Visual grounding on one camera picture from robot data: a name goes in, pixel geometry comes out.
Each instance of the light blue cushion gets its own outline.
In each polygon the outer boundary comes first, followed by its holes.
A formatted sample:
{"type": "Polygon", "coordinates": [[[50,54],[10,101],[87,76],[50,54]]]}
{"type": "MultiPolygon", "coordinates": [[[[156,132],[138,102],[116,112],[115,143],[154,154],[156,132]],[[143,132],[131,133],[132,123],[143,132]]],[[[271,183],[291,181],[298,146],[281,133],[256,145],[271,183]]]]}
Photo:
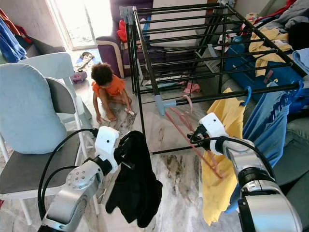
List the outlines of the light blue cushion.
{"type": "Polygon", "coordinates": [[[52,152],[67,135],[47,81],[29,65],[0,65],[0,132],[24,154],[52,152]]]}

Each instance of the yellow shirt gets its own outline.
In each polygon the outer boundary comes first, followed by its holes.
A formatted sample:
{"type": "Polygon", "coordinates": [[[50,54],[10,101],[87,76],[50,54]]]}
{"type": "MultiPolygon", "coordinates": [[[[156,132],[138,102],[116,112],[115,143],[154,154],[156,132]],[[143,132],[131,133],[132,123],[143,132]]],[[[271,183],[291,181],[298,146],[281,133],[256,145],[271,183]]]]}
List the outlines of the yellow shirt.
{"type": "MultiPolygon", "coordinates": [[[[214,112],[223,123],[228,135],[242,139],[243,113],[244,106],[239,104],[236,98],[223,99],[215,101],[207,113],[214,112]]],[[[203,181],[203,215],[208,225],[216,222],[222,211],[225,211],[229,205],[230,197],[236,187],[237,179],[234,174],[233,164],[224,155],[216,156],[211,152],[205,152],[205,159],[212,164],[209,157],[212,155],[217,162],[217,172],[223,176],[219,179],[202,162],[202,181],[203,181]]]]}

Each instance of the black cable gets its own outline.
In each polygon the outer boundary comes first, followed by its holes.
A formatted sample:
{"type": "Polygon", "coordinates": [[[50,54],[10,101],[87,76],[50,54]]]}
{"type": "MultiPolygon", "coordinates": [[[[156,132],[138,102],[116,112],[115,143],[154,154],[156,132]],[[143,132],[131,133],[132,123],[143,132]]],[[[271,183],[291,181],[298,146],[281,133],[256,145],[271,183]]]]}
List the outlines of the black cable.
{"type": "Polygon", "coordinates": [[[250,148],[250,149],[253,150],[253,151],[258,155],[258,157],[261,159],[262,163],[265,165],[265,167],[266,167],[267,171],[269,172],[269,174],[271,175],[271,177],[274,178],[274,179],[276,179],[272,167],[270,166],[268,160],[265,158],[265,156],[262,154],[262,152],[260,152],[259,149],[257,149],[256,147],[251,146],[250,144],[247,144],[247,143],[244,142],[244,141],[222,136],[222,137],[212,137],[212,138],[200,139],[200,140],[197,140],[197,141],[192,141],[192,140],[190,139],[190,143],[192,143],[192,144],[199,144],[199,143],[202,143],[202,142],[209,142],[209,141],[211,141],[211,140],[226,140],[226,141],[231,141],[231,142],[235,142],[235,143],[238,143],[238,144],[242,144],[242,145],[244,145],[244,146],[250,148]]]}
{"type": "Polygon", "coordinates": [[[66,167],[62,167],[62,168],[58,168],[56,171],[54,171],[53,173],[51,173],[49,175],[49,177],[47,178],[43,190],[42,190],[42,205],[44,205],[44,209],[45,209],[45,192],[46,189],[48,187],[49,182],[51,181],[51,179],[54,177],[54,175],[56,175],[58,172],[65,170],[65,169],[73,169],[73,168],[77,168],[78,166],[66,166],[66,167]]]}
{"type": "Polygon", "coordinates": [[[47,169],[48,169],[48,166],[50,164],[50,162],[52,161],[55,153],[59,150],[59,148],[61,148],[61,146],[68,140],[70,139],[71,137],[73,137],[74,135],[80,133],[80,132],[83,132],[83,131],[90,131],[92,132],[92,134],[96,137],[97,134],[98,134],[98,129],[80,129],[80,130],[77,130],[77,131],[74,131],[72,134],[70,134],[69,136],[67,136],[64,140],[61,141],[61,143],[58,144],[58,146],[53,150],[52,154],[50,155],[45,167],[44,167],[44,170],[43,170],[43,173],[42,173],[42,176],[41,176],[41,179],[40,179],[40,183],[39,183],[39,187],[38,187],[38,207],[39,207],[39,213],[40,213],[40,217],[41,217],[41,220],[43,220],[45,214],[46,214],[46,210],[45,210],[45,206],[42,204],[42,186],[43,186],[43,181],[44,181],[44,178],[46,176],[46,172],[47,172],[47,169]]]}

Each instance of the black cloth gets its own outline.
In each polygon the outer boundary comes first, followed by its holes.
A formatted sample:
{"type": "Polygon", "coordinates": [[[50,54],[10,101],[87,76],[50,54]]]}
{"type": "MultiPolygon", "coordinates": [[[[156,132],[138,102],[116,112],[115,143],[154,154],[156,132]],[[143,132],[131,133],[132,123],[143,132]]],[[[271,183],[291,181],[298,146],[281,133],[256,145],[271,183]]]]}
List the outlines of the black cloth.
{"type": "Polygon", "coordinates": [[[309,23],[297,23],[289,30],[289,44],[294,50],[301,50],[309,47],[309,39],[306,33],[309,31],[309,23]]]}
{"type": "Polygon", "coordinates": [[[118,206],[128,223],[137,219],[137,225],[145,228],[158,211],[162,183],[156,179],[152,170],[145,136],[139,131],[131,131],[126,147],[124,161],[135,164],[135,168],[131,170],[121,164],[105,208],[108,213],[112,213],[118,206]]]}

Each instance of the orange shirt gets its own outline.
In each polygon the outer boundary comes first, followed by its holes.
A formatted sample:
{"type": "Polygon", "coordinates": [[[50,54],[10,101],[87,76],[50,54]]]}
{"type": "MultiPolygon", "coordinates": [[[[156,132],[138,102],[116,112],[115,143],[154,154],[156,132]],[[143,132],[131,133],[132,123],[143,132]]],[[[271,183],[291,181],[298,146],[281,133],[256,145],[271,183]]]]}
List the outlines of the orange shirt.
{"type": "MultiPolygon", "coordinates": [[[[98,91],[100,86],[94,81],[91,84],[92,90],[96,93],[97,97],[99,96],[98,91]]],[[[123,89],[125,88],[125,82],[121,80],[118,76],[112,76],[112,83],[111,86],[105,88],[106,92],[111,96],[118,95],[123,89]]]]}

